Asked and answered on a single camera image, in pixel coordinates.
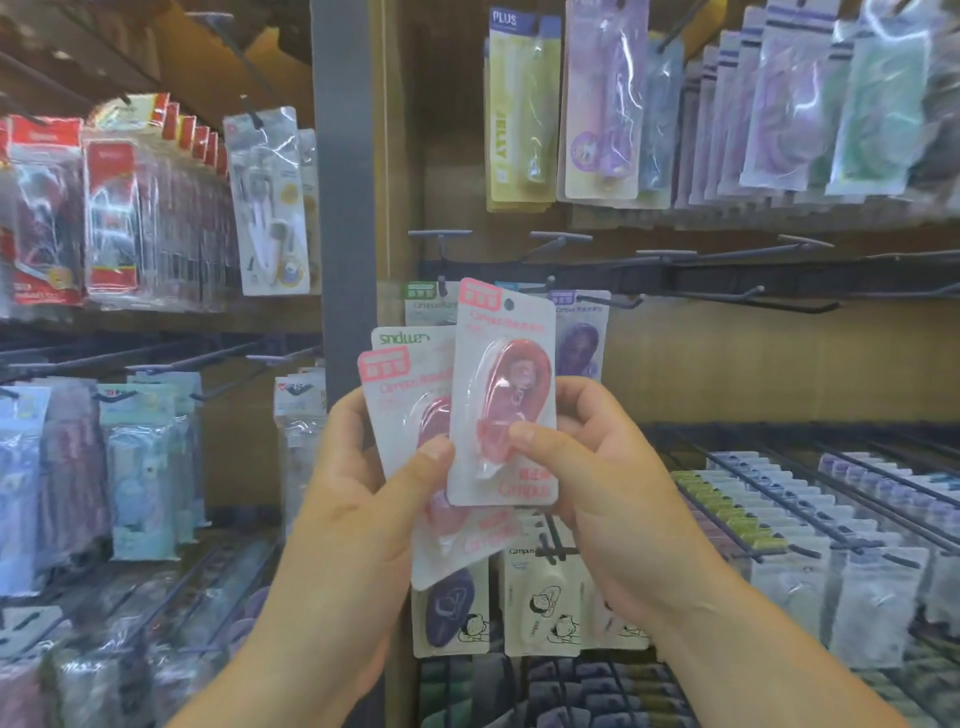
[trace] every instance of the plastic packaging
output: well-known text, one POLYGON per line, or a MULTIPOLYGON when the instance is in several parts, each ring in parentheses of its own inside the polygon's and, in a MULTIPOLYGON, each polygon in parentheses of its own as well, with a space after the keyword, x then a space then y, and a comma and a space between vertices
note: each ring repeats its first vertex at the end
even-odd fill
POLYGON ((901 194, 928 141, 929 22, 915 22, 906 12, 878 16, 881 5, 893 9, 892 3, 873 3, 861 16, 828 194, 901 194))
POLYGON ((556 307, 479 280, 460 288, 450 434, 454 505, 550 505, 557 480, 516 455, 510 425, 557 426, 556 307))
POLYGON ((84 299, 84 168, 80 119, 10 117, 17 303, 84 299))
POLYGON ((647 62, 646 0, 568 0, 565 194, 634 200, 647 62))
POLYGON ((113 504, 113 558, 177 559, 177 390, 167 384, 101 384, 100 424, 113 504))
POLYGON ((289 536, 303 506, 326 426, 326 372, 278 377, 274 421, 280 436, 283 530, 289 536))
POLYGON ((740 183, 806 190, 828 145, 823 82, 838 0, 772 0, 740 183))
POLYGON ((32 594, 37 586, 40 443, 49 403, 45 387, 0 391, 0 595, 32 594))
MULTIPOLYGON (((445 335, 367 352, 359 367, 380 460, 390 477, 419 446, 449 433, 453 340, 445 335)), ((508 546, 518 534, 511 509, 455 507, 448 491, 440 491, 414 529, 414 588, 432 587, 508 546)))
POLYGON ((224 120, 245 296, 310 293, 297 112, 260 111, 224 120))

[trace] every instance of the right hand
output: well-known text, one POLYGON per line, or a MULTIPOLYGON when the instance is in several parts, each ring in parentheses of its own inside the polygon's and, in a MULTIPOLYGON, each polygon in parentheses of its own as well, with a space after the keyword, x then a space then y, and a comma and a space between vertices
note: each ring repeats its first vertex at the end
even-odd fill
POLYGON ((512 445, 560 480, 557 514, 600 593, 654 639, 731 570, 657 453, 603 385, 557 378, 558 428, 514 423, 512 445))

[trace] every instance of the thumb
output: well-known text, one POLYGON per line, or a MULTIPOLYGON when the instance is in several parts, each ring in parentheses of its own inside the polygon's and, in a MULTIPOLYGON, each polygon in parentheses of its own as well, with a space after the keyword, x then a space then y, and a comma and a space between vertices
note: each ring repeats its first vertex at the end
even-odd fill
POLYGON ((575 505, 597 510, 604 464, 596 454, 569 435, 534 423, 513 423, 510 444, 554 474, 575 505))
POLYGON ((409 541, 417 516, 444 484, 453 454, 453 443, 446 437, 433 438, 420 446, 376 494, 377 520, 387 543, 409 541))

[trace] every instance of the clear plastic blister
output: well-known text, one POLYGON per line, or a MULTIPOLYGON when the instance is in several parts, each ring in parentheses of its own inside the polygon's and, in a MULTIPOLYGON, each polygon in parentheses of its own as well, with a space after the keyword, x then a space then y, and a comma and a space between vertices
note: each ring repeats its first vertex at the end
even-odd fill
POLYGON ((244 295, 309 294, 296 110, 229 116, 224 127, 244 295))
POLYGON ((823 82, 837 0, 767 5, 744 186, 803 191, 828 145, 823 82))
POLYGON ((901 194, 929 141, 930 21, 907 12, 880 14, 893 6, 871 3, 861 16, 828 194, 901 194))

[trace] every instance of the forearm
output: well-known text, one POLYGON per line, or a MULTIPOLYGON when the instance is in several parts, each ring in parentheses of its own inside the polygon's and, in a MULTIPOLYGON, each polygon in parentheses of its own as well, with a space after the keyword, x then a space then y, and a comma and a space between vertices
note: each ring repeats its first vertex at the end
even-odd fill
POLYGON ((706 581, 696 605, 651 630, 705 728, 906 725, 733 570, 706 581))

